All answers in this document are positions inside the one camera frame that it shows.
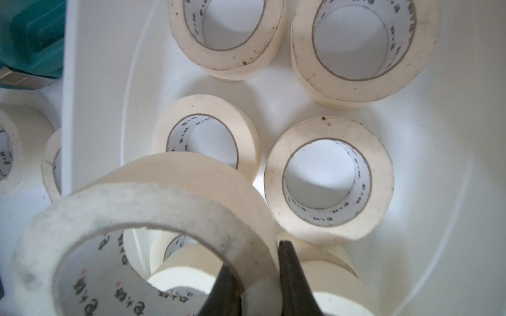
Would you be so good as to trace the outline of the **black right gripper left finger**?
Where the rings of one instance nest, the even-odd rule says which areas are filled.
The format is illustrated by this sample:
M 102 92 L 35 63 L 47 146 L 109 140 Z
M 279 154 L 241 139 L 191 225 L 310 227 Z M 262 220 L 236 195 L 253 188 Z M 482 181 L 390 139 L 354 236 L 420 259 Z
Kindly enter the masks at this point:
M 197 316 L 241 316 L 241 287 L 225 265 L 222 266 Z

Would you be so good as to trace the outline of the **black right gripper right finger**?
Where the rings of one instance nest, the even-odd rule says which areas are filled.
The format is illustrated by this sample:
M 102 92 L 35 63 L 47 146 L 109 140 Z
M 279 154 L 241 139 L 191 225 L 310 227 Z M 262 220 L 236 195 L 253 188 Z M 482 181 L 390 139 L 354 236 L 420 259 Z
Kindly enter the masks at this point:
M 312 294 L 293 243 L 282 240 L 278 247 L 284 316 L 323 315 Z

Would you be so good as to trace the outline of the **cream tape roll four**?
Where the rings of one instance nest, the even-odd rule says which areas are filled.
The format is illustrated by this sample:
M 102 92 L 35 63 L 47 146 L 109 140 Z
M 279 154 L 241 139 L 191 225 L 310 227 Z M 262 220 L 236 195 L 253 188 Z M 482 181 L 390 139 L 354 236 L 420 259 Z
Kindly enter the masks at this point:
M 278 241 L 290 241 L 306 281 L 324 315 L 380 315 L 378 304 L 359 279 L 342 246 L 322 248 L 282 232 Z M 222 261 L 204 246 L 193 243 L 171 254 L 148 278 L 162 292 L 179 288 L 209 294 Z

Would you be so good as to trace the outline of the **cream tape roll two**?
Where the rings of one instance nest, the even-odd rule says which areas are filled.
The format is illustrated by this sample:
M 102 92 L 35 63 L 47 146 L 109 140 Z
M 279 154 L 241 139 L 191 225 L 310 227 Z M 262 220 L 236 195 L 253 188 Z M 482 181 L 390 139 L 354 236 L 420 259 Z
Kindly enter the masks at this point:
M 311 208 L 298 201 L 285 181 L 296 152 L 329 140 L 352 159 L 351 190 L 338 204 Z M 315 245 L 356 241 L 370 234 L 384 218 L 394 192 L 391 158 L 378 137 L 346 117 L 315 117 L 291 127 L 271 151 L 264 172 L 264 193 L 271 214 L 293 236 Z

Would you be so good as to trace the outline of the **cream tape roll one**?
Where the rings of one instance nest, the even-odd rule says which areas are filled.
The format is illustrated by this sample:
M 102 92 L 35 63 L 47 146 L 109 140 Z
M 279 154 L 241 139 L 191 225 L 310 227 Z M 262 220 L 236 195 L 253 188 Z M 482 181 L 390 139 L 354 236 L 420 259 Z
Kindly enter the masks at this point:
M 137 159 L 63 197 L 26 226 L 13 253 L 23 315 L 187 315 L 201 300 L 148 284 L 131 267 L 126 230 L 186 234 L 239 283 L 243 315 L 281 315 L 273 219 L 250 180 L 191 152 Z

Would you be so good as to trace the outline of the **cream tape roll three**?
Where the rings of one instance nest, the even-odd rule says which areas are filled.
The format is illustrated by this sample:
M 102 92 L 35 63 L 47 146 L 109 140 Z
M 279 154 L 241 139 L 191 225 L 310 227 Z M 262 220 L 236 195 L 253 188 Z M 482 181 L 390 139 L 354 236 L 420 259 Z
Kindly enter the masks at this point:
M 42 185 L 42 160 L 54 130 L 32 107 L 1 104 L 1 194 Z

